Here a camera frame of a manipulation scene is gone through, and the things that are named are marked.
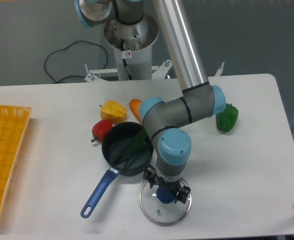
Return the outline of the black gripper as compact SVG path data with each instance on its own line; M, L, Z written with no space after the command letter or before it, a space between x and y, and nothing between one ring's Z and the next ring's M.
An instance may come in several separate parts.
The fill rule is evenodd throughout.
M191 192L190 187L180 185L181 178L182 173L178 175L155 173L155 168L152 165L148 165L143 173L143 179L149 183L151 189L154 185L159 186L158 197L174 198L175 204L177 202L185 204Z

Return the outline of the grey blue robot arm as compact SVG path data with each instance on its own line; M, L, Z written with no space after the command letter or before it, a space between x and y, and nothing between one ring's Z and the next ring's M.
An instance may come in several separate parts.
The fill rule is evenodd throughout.
M181 127L221 112L226 100L218 86L209 84L181 1L154 1L158 22L144 13L140 0L77 0L74 4L83 25L105 24L105 38L115 50L120 82L96 93L106 98L148 97L138 116L158 160L155 173L147 179L171 189L172 200L185 201L189 189L179 183L191 143ZM163 30L178 81L151 80L151 46L158 28Z

